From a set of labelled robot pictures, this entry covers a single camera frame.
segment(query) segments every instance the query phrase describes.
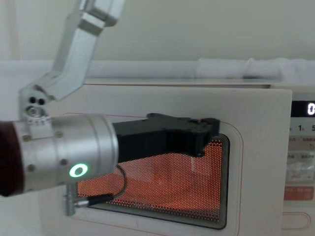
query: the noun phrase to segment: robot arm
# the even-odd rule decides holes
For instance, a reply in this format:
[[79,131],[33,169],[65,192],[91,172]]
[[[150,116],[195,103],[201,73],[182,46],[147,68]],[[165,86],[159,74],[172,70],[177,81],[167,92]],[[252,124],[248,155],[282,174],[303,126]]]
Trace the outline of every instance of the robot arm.
[[116,24],[124,2],[77,1],[52,71],[20,91],[19,121],[0,122],[0,195],[75,184],[112,173],[119,162],[158,154],[199,157],[218,135],[220,122],[211,118],[150,114],[112,124],[104,115],[49,116],[50,101],[82,86],[97,38]]

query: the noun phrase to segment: digital display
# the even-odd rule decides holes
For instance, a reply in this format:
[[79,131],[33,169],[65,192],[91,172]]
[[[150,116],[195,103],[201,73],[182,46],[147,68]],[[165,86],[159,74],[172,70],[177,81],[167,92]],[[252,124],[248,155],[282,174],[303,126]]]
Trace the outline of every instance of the digital display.
[[291,117],[315,117],[315,101],[293,101]]

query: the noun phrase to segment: microwave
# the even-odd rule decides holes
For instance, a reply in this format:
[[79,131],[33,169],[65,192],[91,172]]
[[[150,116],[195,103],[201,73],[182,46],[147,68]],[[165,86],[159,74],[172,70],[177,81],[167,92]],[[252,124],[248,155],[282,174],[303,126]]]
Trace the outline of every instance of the microwave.
[[[123,163],[118,199],[65,216],[65,187],[41,191],[44,235],[310,236],[315,234],[315,87],[268,80],[87,79],[53,116],[148,113],[216,118],[219,135],[194,158]],[[79,182],[79,197],[118,192],[119,171]]]

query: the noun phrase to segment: cable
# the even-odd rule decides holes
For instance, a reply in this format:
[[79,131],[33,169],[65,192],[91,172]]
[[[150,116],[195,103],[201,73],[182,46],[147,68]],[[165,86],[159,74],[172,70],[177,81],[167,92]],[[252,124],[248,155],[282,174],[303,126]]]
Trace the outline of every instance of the cable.
[[122,173],[122,176],[124,178],[123,188],[116,195],[114,195],[112,193],[109,193],[109,194],[103,194],[103,195],[98,195],[98,196],[87,197],[87,200],[89,202],[88,206],[93,206],[93,205],[96,205],[96,204],[109,202],[109,201],[112,201],[112,200],[115,200],[115,199],[121,197],[124,194],[124,192],[127,189],[126,173],[125,173],[125,171],[123,170],[123,168],[120,165],[117,165],[117,169]]
[[120,165],[117,165],[117,169],[120,171],[120,173],[122,173],[122,176],[124,178],[124,185],[123,185],[123,188],[121,189],[121,191],[118,194],[114,195],[114,199],[117,199],[117,198],[121,197],[125,193],[125,191],[127,189],[126,172],[124,171],[124,169]]

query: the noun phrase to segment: aluminum arm link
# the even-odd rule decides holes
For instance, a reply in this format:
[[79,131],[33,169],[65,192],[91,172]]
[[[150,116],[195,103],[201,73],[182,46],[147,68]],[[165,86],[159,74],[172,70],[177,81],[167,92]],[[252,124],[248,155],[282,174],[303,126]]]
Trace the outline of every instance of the aluminum arm link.
[[99,35],[105,27],[117,23],[124,3],[125,0],[77,1],[67,19],[52,71],[19,94],[20,117],[28,119],[33,138],[52,135],[50,127],[45,125],[50,122],[47,104],[67,97],[82,86]]

